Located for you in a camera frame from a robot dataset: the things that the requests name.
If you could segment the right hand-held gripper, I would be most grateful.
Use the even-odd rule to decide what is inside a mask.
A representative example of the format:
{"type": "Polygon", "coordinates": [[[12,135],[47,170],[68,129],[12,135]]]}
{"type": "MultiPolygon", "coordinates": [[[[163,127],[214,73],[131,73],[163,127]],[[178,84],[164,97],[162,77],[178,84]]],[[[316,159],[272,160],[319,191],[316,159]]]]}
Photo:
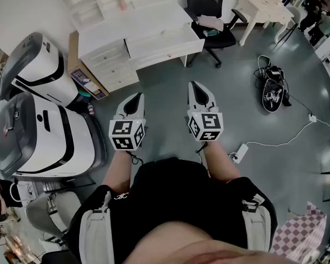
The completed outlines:
{"type": "Polygon", "coordinates": [[[203,84],[188,85],[188,127],[196,141],[216,141],[223,132],[223,116],[214,94],[203,84]]]}

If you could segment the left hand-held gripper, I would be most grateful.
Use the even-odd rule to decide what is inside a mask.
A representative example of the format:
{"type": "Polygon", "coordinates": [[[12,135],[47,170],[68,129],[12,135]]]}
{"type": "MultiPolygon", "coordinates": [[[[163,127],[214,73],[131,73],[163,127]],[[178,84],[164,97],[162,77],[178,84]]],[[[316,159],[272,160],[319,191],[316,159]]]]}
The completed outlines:
{"type": "Polygon", "coordinates": [[[109,139],[115,150],[137,150],[146,135],[145,96],[135,93],[122,101],[109,122],[109,139]]]}

